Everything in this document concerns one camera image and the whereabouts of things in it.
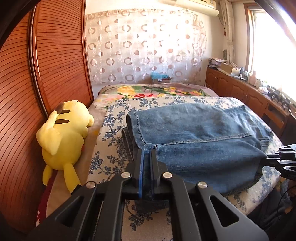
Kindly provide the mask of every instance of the window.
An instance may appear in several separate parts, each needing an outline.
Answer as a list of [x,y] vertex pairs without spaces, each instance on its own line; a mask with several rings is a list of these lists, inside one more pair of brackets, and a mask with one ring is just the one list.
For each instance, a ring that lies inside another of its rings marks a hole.
[[296,101],[296,47],[263,9],[245,4],[248,26],[246,69]]

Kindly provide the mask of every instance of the bright window light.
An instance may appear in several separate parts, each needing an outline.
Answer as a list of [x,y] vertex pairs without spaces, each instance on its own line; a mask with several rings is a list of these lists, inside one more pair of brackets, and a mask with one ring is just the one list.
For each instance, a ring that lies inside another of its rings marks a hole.
[[257,79],[296,101],[296,47],[266,12],[254,12],[254,56],[252,69]]

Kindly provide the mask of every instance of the cable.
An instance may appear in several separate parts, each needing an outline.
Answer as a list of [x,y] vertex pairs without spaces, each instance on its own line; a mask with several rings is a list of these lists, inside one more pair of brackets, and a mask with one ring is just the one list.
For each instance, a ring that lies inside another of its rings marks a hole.
[[224,27],[224,23],[222,23],[221,18],[218,16],[220,23],[222,24],[222,26]]
[[[285,196],[285,194],[292,188],[296,187],[296,185],[290,187],[287,189],[287,191],[284,192],[284,194],[281,196],[281,199],[279,200],[279,204],[281,203],[281,200],[283,199],[283,197]],[[279,204],[278,204],[278,207],[277,207],[277,210],[276,210],[276,215],[277,215],[277,218],[278,220],[281,220],[280,217],[279,217]]]

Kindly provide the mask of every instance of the pikachu foot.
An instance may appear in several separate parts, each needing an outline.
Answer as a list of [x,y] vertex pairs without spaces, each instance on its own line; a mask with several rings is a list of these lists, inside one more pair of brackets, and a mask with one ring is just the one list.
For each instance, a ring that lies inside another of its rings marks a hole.
[[81,185],[80,180],[71,163],[67,163],[64,165],[64,177],[66,186],[70,193],[74,191],[77,185]]
[[94,118],[91,114],[89,114],[89,123],[87,127],[93,126],[94,125]]
[[49,165],[46,165],[42,175],[42,182],[45,186],[47,186],[51,176],[52,176],[52,168]]

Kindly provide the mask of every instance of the metal screw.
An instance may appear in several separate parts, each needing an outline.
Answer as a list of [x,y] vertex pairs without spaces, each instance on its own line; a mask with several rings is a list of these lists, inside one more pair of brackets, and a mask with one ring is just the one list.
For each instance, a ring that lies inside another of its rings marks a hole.
[[202,188],[202,189],[205,189],[205,188],[207,188],[207,183],[206,182],[199,182],[198,187]]
[[87,188],[91,189],[91,188],[94,188],[94,187],[96,186],[96,183],[95,183],[95,182],[87,182],[87,183],[85,184],[85,186],[86,186]]
[[121,177],[123,177],[123,178],[129,178],[130,176],[131,176],[131,174],[129,172],[123,172],[121,174]]
[[170,172],[164,172],[163,177],[164,178],[171,178],[173,175]]

